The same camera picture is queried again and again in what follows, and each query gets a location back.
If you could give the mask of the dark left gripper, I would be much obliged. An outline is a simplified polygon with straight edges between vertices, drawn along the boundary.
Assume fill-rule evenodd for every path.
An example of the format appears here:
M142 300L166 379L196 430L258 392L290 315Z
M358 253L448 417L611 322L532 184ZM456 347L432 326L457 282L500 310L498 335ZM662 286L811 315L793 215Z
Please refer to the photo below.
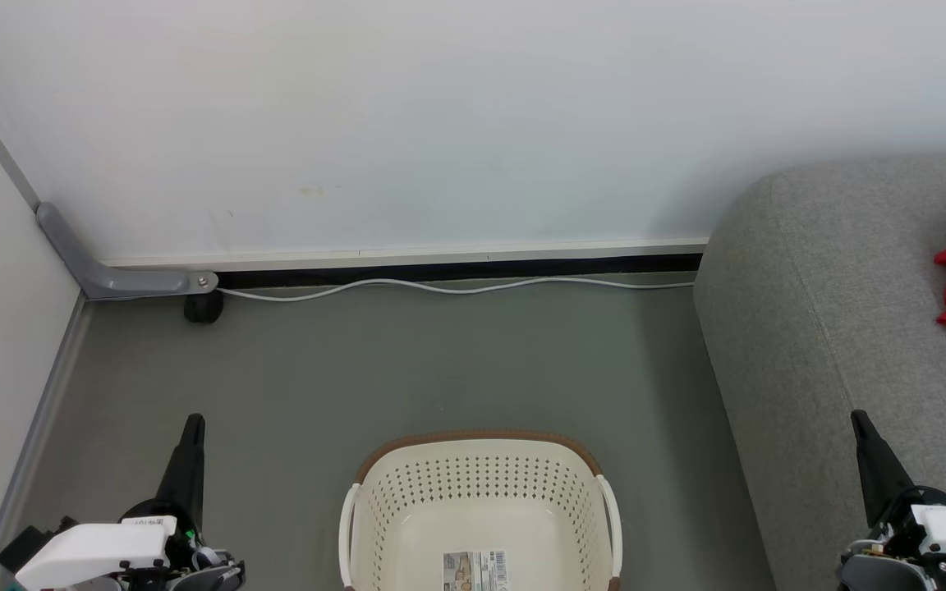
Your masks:
M132 507L119 520L129 525L168 527L162 556L150 567L131 564L116 575L123 591L239 591L246 566L229 551L206 545L203 524L206 422L191 413L158 486L155 498Z

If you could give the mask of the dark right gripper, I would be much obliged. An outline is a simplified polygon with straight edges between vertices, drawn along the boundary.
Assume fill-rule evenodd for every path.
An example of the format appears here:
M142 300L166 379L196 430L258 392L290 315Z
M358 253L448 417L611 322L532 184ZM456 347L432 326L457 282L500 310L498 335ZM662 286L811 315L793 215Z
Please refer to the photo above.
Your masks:
M871 536L841 555L838 591L946 591L946 554L921 553L925 531L912 515L913 505L946 507L946 493L913 486L866 411L853 410L851 423Z

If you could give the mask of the grey fabric sofa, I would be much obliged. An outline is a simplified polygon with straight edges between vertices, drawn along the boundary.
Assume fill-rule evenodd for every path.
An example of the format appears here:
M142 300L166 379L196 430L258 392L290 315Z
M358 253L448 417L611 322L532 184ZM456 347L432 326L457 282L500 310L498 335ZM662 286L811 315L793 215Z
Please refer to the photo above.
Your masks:
M851 412L946 492L946 156L796 166L754 182L694 285L777 591L836 591L867 534Z

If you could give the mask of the black caster wheel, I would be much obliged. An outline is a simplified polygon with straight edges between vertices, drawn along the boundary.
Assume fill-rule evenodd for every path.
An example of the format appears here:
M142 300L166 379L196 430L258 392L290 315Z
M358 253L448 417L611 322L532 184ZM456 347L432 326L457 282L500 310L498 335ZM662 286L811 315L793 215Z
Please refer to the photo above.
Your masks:
M223 310L224 293L221 291L185 295L183 315L191 324L214 324L221 318Z

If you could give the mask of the cream perforated laundry basket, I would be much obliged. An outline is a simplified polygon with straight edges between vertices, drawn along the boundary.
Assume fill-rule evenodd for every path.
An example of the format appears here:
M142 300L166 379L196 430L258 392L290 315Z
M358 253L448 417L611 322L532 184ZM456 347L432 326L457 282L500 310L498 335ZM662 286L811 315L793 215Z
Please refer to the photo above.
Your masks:
M412 435L365 459L338 527L344 591L442 591L446 552L504 550L513 591L622 591L614 490L555 433Z

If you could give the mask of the paper product label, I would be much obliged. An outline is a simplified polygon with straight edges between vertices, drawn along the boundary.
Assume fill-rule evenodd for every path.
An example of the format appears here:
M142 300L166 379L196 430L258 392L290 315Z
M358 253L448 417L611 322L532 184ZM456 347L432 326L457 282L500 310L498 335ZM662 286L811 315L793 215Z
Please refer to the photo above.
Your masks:
M509 553L504 550L446 552L442 591L513 591Z

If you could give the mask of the white baseboard strip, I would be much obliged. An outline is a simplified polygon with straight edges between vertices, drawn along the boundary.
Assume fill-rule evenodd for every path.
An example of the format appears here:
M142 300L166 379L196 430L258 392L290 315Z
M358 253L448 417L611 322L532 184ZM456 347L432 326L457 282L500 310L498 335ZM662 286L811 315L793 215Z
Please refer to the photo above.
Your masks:
M281 272L281 270L394 267L424 264L474 264L537 259L606 259L651 255L702 254L709 237L637 241L582 241L521 245L481 245L423 250L339 250L324 252L253 252L103 259L126 270L188 270L188 272Z

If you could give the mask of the grey metal angle bracket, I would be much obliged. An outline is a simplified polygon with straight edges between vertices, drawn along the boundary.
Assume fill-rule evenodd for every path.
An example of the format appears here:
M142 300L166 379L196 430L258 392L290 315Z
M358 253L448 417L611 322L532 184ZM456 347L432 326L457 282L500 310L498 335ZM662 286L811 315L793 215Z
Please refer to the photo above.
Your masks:
M218 276L185 270L126 270L99 262L85 248L61 210L49 202L36 209L36 221L89 300L131 300L185 296L189 300L222 300Z

